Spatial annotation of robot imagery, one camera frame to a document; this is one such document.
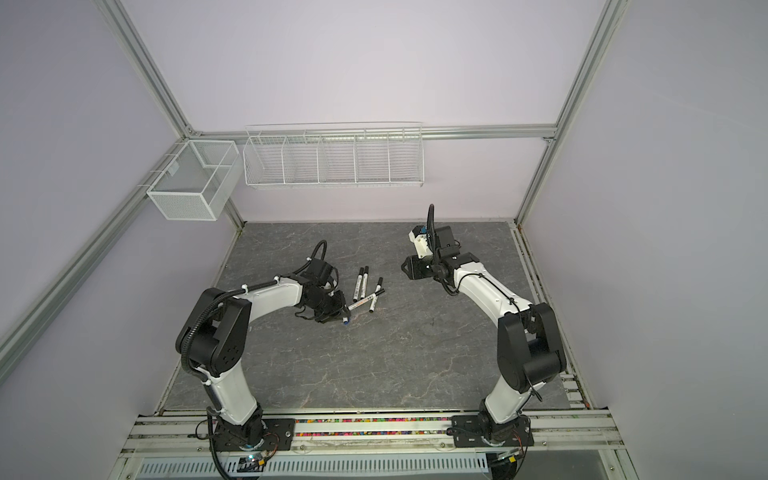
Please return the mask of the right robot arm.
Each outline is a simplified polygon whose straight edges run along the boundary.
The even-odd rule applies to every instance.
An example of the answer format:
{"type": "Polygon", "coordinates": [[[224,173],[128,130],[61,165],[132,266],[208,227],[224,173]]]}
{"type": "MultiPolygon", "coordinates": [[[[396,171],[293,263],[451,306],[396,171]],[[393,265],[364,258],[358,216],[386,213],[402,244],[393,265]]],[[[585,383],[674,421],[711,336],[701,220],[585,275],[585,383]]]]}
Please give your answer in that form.
{"type": "Polygon", "coordinates": [[[533,444],[530,419],[523,408],[541,397],[541,385],[554,380],[568,366],[563,338],[553,308],[534,304],[496,279],[472,253],[463,253],[449,226],[435,224],[435,207],[428,207],[426,223],[409,233],[416,253],[401,270],[411,280],[432,279],[450,296],[465,295],[493,322],[497,330],[496,360],[499,380],[480,404],[467,427],[454,424],[451,432],[478,438],[490,446],[512,441],[533,444]]]}

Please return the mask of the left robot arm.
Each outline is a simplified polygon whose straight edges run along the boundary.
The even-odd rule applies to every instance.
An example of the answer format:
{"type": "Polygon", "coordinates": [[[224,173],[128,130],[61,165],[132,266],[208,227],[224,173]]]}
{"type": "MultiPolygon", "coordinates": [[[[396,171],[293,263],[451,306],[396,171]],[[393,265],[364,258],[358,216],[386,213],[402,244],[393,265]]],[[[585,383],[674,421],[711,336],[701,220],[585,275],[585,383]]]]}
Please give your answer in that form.
{"type": "Polygon", "coordinates": [[[247,446],[264,436],[263,409],[242,369],[250,324],[284,308],[317,323],[350,320],[338,270],[325,259],[327,246],[319,241],[302,266],[266,282],[204,290],[176,339],[181,367],[201,382],[219,424],[247,446]]]}

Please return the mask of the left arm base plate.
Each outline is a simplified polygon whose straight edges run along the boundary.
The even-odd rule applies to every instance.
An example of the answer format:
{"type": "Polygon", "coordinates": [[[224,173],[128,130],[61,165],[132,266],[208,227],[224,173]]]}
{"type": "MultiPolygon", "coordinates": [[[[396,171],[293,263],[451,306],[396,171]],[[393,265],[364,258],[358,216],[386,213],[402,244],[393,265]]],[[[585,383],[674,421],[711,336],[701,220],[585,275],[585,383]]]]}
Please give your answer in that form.
{"type": "Polygon", "coordinates": [[[257,419],[244,426],[217,418],[213,445],[217,452],[287,451],[291,448],[295,426],[293,418],[257,419]]]}

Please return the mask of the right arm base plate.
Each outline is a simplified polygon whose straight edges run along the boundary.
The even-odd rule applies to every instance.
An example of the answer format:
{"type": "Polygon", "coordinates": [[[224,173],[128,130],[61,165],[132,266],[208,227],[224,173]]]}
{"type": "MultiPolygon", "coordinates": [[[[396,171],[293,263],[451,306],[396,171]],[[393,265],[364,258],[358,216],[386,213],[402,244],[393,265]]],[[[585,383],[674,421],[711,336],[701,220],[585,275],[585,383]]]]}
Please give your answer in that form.
{"type": "Polygon", "coordinates": [[[530,447],[534,445],[530,418],[518,415],[506,423],[496,423],[486,412],[455,415],[446,433],[458,448],[530,447]]]}

